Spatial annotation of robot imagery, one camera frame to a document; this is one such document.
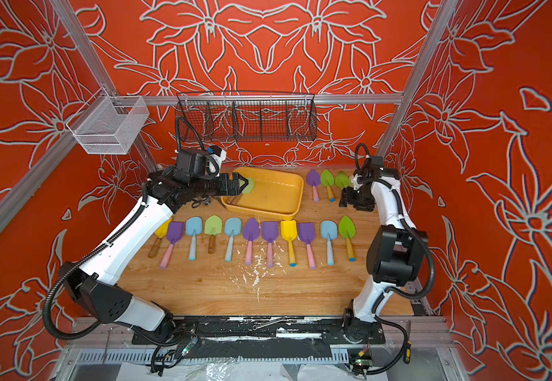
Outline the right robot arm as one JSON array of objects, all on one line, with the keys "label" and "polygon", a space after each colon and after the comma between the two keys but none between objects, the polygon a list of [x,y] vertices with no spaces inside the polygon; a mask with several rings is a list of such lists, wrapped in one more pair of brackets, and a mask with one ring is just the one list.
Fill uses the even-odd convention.
[{"label": "right robot arm", "polygon": [[[428,236],[409,217],[401,196],[401,176],[385,166],[383,157],[356,153],[351,184],[342,191],[340,206],[357,211],[377,211],[381,225],[366,254],[368,279],[360,294],[344,312],[341,333],[346,339],[365,344],[347,366],[354,376],[375,376],[390,370],[397,362],[409,363],[412,343],[408,330],[382,318],[381,313],[393,295],[407,300],[424,298],[433,288],[436,265],[428,247]],[[371,368],[363,357],[371,349],[374,334],[389,326],[403,336],[401,348],[387,364]]]}]

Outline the purple square shovel pink handle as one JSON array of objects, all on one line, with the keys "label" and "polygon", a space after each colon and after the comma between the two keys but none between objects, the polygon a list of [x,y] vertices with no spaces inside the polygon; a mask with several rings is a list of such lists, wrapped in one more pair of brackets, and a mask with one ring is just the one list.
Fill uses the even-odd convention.
[{"label": "purple square shovel pink handle", "polygon": [[316,269],[317,264],[312,250],[312,242],[316,238],[314,224],[312,222],[299,222],[298,236],[299,239],[306,245],[309,268],[312,270]]}]

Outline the purple pointed shovel pink handle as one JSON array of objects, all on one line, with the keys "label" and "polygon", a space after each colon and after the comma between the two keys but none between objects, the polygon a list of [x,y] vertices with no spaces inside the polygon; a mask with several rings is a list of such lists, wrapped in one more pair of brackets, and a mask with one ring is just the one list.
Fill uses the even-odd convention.
[{"label": "purple pointed shovel pink handle", "polygon": [[260,237],[260,225],[253,217],[249,218],[244,225],[243,237],[247,241],[247,252],[245,255],[245,264],[252,264],[253,244]]}]

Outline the yellow shovel purple handle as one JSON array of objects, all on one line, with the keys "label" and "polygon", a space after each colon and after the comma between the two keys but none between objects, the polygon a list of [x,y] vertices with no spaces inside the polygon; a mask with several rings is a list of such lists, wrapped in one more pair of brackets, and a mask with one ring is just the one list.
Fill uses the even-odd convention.
[{"label": "yellow shovel purple handle", "polygon": [[156,235],[156,239],[148,253],[148,258],[155,258],[157,256],[160,250],[161,242],[168,232],[168,226],[170,223],[171,219],[169,218],[155,231],[154,234]]}]

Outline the light blue shovel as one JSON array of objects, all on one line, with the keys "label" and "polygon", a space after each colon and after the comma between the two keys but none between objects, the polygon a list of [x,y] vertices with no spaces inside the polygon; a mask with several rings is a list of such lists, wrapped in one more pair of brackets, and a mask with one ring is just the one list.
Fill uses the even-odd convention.
[{"label": "light blue shovel", "polygon": [[203,221],[200,217],[191,217],[186,221],[185,233],[190,238],[190,249],[188,258],[190,261],[196,259],[197,236],[202,233]]},{"label": "light blue shovel", "polygon": [[233,244],[235,237],[241,234],[242,221],[238,217],[230,217],[225,222],[225,234],[228,236],[228,245],[225,253],[225,261],[231,262],[233,258]]},{"label": "light blue shovel", "polygon": [[325,239],[327,244],[327,263],[328,266],[333,266],[335,264],[334,252],[333,252],[333,243],[336,238],[338,238],[337,225],[333,221],[323,221],[320,224],[320,236]]}]

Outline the green shovel wooden handle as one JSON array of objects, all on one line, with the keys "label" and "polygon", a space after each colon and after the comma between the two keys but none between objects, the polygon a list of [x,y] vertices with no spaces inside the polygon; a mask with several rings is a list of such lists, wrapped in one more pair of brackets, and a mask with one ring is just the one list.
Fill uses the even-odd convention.
[{"label": "green shovel wooden handle", "polygon": [[209,237],[208,254],[214,254],[216,251],[217,236],[221,234],[223,222],[217,215],[212,215],[206,219],[204,225],[204,234]]}]

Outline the green shovel yellow handle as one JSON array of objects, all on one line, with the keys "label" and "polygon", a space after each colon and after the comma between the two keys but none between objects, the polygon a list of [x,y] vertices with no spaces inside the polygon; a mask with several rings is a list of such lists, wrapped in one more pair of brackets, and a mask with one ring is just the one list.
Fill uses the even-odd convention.
[{"label": "green shovel yellow handle", "polygon": [[347,216],[341,217],[338,225],[339,235],[346,241],[347,257],[350,262],[355,262],[355,251],[352,245],[352,239],[356,235],[355,225],[352,220]]},{"label": "green shovel yellow handle", "polygon": [[350,186],[350,179],[347,173],[344,171],[339,171],[335,177],[335,184],[340,189],[344,189]]},{"label": "green shovel yellow handle", "polygon": [[331,203],[334,203],[336,197],[332,187],[335,184],[335,178],[328,169],[325,169],[322,171],[322,173],[320,173],[320,183],[326,188],[329,201]]}]

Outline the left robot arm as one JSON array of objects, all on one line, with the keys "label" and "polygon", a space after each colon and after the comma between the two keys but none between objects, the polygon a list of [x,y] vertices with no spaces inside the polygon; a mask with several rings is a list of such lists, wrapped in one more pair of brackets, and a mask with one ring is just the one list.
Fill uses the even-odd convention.
[{"label": "left robot arm", "polygon": [[[237,196],[250,182],[239,173],[221,169],[227,152],[215,145],[179,149],[176,162],[149,173],[141,197],[111,234],[76,262],[66,262],[44,300],[42,320],[54,338],[74,341],[100,325],[114,323],[132,330],[143,341],[171,347],[185,335],[168,309],[144,301],[117,282],[145,241],[187,203],[204,198]],[[85,330],[65,333],[52,320],[52,304],[60,290],[87,311],[95,322]]]}]

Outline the purple scoop shovel pink handle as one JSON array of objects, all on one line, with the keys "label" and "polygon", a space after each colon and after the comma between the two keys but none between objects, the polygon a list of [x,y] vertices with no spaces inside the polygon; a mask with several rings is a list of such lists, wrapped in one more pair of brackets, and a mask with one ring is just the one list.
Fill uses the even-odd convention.
[{"label": "purple scoop shovel pink handle", "polygon": [[181,240],[183,231],[185,229],[185,224],[183,222],[171,222],[168,225],[168,231],[166,234],[166,238],[170,242],[165,254],[163,255],[162,260],[160,261],[160,269],[166,269],[169,261],[171,259],[171,255],[174,251],[174,245]]}]

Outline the pale green shovel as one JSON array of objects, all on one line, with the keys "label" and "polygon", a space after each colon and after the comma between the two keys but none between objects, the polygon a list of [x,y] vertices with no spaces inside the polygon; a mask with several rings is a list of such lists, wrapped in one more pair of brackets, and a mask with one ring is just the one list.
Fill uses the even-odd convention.
[{"label": "pale green shovel", "polygon": [[255,181],[253,179],[240,179],[240,189],[243,195],[250,194],[254,187],[255,187]]}]

